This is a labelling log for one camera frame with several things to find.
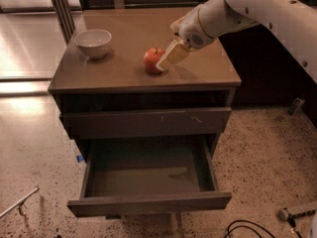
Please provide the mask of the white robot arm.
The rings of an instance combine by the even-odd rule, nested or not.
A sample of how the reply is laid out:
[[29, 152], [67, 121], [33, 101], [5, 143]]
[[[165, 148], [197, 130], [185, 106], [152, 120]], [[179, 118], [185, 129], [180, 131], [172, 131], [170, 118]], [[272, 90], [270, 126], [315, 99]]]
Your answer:
[[208, 0], [173, 22], [174, 40], [156, 68], [165, 71], [227, 33], [261, 24], [317, 81], [317, 10], [299, 0]]

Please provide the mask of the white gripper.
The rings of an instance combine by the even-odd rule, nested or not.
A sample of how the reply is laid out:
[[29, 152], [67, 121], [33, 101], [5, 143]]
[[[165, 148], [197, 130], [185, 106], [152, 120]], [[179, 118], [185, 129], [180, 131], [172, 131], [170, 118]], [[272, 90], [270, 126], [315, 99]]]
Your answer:
[[156, 64], [156, 68], [165, 71], [189, 56], [190, 48], [202, 49], [215, 41], [203, 29], [200, 14], [204, 5], [198, 5], [184, 17], [174, 21], [170, 28], [182, 41], [173, 40]]

